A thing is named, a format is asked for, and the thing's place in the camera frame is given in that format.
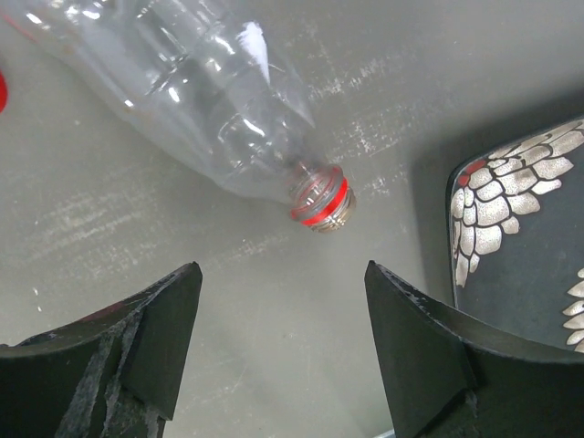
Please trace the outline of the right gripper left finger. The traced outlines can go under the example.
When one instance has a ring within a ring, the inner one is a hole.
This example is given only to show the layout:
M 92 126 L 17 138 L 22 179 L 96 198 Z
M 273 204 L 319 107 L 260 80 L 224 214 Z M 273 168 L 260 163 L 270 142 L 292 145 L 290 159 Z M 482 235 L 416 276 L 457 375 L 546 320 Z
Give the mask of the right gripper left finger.
M 2 345 L 2 436 L 161 437 L 202 283 L 189 263 L 84 318 Z

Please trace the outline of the red bottle cap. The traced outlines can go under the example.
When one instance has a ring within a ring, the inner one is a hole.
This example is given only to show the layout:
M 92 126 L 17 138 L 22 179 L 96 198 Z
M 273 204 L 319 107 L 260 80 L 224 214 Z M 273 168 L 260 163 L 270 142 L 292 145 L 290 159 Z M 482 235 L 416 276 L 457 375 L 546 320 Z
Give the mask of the red bottle cap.
M 0 72 L 0 112 L 5 110 L 8 102 L 8 87 L 5 81 L 5 77 L 2 72 Z

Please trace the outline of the clear plastic bottle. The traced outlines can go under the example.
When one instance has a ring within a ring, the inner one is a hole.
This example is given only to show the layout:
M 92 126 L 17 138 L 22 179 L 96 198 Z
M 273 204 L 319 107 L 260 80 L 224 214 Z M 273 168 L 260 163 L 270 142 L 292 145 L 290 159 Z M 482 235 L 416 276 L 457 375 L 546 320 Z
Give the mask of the clear plastic bottle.
M 354 212 L 342 169 L 308 142 L 302 79 L 240 2 L 4 1 L 1 16 L 222 189 L 282 203 L 321 233 Z

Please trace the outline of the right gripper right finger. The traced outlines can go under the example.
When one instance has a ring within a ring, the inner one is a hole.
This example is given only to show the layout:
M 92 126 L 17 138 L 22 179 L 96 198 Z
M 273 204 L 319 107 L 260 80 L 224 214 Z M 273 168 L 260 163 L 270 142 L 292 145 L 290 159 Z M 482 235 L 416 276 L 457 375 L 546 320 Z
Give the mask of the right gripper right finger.
M 493 328 L 374 261 L 364 283 L 396 436 L 582 436 L 582 354 Z

